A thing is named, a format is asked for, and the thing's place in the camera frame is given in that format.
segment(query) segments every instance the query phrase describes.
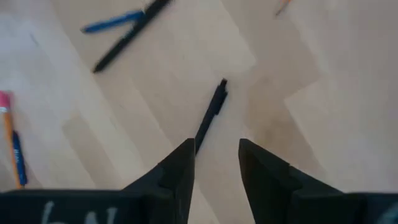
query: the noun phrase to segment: orange pencil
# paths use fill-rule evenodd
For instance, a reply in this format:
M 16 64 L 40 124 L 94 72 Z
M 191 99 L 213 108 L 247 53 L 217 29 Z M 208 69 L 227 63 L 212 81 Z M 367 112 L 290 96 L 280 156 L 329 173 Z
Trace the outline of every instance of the orange pencil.
M 275 13 L 275 16 L 279 16 L 280 13 L 282 13 L 286 8 L 287 5 L 289 4 L 289 2 L 291 2 L 292 0 L 283 0 L 282 1 L 282 5 L 281 7 L 278 9 L 278 11 Z
M 17 163 L 16 163 L 16 155 L 14 153 L 14 144 L 13 144 L 13 131 L 14 128 L 12 127 L 12 116 L 11 116 L 11 102 L 10 97 L 5 91 L 0 91 L 0 111 L 2 112 L 3 119 L 4 119 L 4 127 L 6 129 L 6 140 L 8 142 L 10 153 L 12 157 L 12 165 L 14 167 L 14 174 L 16 185 L 18 189 L 23 188 L 23 186 L 19 182 L 19 174 L 17 170 Z

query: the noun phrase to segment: pink eraser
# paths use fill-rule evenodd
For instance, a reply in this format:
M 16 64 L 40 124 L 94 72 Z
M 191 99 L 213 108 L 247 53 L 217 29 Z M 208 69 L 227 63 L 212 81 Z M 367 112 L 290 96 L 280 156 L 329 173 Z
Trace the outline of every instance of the pink eraser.
M 10 108 L 10 96 L 6 91 L 0 91 L 0 107 Z

